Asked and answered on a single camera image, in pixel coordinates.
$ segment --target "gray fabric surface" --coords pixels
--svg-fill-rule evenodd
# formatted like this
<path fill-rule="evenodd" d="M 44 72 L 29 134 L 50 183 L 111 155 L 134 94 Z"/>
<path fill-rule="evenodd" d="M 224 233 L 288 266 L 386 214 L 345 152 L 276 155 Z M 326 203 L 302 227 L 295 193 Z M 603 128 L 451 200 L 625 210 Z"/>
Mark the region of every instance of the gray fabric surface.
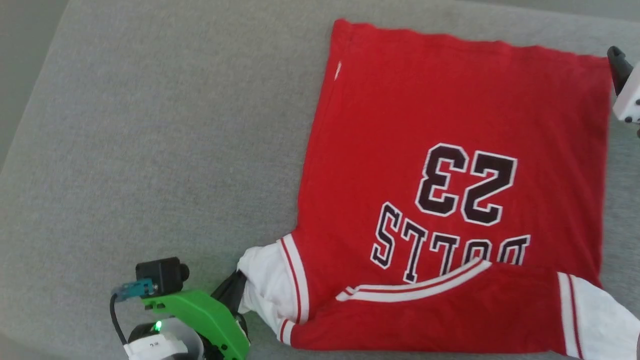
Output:
<path fill-rule="evenodd" d="M 290 231 L 338 17 L 640 60 L 640 24 L 451 0 L 72 0 L 0 175 L 0 332 L 123 359 L 108 295 L 136 263 L 176 255 L 212 290 Z M 602 280 L 637 315 L 639 147 L 611 121 Z M 125 332 L 151 316 L 118 313 Z M 250 359 L 561 358 L 303 352 L 248 320 Z"/>

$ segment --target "white plastic part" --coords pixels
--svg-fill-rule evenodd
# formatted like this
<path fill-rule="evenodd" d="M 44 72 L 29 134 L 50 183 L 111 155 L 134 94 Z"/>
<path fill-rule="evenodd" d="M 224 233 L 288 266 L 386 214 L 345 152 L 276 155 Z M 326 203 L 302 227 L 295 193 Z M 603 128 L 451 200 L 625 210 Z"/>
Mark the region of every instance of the white plastic part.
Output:
<path fill-rule="evenodd" d="M 640 62 L 613 104 L 613 113 L 620 121 L 640 124 Z"/>
<path fill-rule="evenodd" d="M 161 360 L 171 355 L 188 352 L 187 346 L 169 332 L 138 339 L 128 346 L 132 353 L 129 360 Z"/>

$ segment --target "green plastic part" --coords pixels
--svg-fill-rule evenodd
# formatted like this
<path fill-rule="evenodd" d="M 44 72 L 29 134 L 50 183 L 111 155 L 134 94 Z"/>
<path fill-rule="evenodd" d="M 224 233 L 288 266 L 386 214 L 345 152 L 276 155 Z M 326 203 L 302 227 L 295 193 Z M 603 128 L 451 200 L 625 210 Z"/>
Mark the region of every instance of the green plastic part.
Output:
<path fill-rule="evenodd" d="M 249 339 L 229 309 L 204 291 L 180 291 L 145 298 L 142 303 L 152 306 L 155 313 L 168 313 L 180 319 L 213 345 L 217 345 L 225 359 L 244 360 L 249 353 Z"/>

